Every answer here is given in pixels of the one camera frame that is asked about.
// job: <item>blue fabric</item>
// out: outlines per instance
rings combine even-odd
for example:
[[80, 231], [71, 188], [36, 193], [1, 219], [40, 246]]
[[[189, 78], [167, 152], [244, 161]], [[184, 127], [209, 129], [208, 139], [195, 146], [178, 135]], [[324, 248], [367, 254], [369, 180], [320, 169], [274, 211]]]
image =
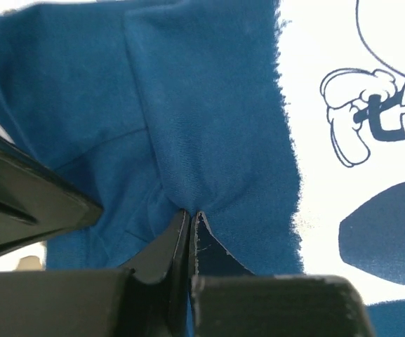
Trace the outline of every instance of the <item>blue fabric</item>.
[[[273, 0], [40, 5], [0, 18], [0, 124], [105, 209], [47, 268], [116, 267], [184, 208], [260, 275], [297, 274], [300, 178]], [[405, 301], [370, 309], [405, 336]]]

